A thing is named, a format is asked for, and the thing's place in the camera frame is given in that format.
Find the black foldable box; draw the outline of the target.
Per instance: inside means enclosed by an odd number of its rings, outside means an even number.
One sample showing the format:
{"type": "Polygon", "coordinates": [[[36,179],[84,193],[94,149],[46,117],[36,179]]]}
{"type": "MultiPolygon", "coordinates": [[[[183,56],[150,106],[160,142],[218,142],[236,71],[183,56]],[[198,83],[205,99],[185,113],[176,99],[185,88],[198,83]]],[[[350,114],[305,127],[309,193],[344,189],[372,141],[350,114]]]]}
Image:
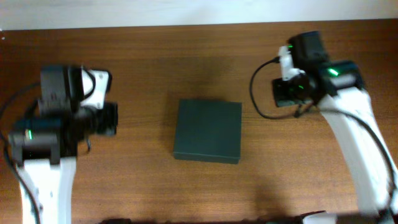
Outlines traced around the black foldable box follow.
{"type": "Polygon", "coordinates": [[[173,155],[186,161],[238,164],[241,158],[242,104],[179,101],[173,155]]]}

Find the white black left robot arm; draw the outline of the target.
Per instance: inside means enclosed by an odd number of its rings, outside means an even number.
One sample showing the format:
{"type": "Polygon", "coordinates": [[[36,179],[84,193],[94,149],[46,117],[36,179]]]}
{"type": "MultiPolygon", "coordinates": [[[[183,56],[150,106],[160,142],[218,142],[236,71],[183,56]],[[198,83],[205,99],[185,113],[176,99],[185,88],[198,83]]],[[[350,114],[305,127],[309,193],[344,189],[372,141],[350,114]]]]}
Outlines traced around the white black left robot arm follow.
{"type": "Polygon", "coordinates": [[[8,134],[19,181],[23,223],[71,223],[78,145],[91,135],[114,136],[118,106],[107,102],[112,74],[83,66],[40,70],[41,96],[8,134]]]}

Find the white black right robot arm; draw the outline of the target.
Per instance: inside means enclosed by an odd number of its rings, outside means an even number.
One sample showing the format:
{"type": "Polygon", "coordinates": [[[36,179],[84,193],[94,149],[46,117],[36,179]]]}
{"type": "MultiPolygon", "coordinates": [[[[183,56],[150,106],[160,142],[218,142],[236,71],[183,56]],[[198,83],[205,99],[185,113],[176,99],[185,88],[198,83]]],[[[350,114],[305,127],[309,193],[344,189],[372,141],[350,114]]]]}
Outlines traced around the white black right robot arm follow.
{"type": "Polygon", "coordinates": [[[317,31],[279,49],[276,106],[310,104],[330,125],[349,167],[366,222],[397,223],[397,167],[380,133],[358,66],[330,60],[317,31]]]}

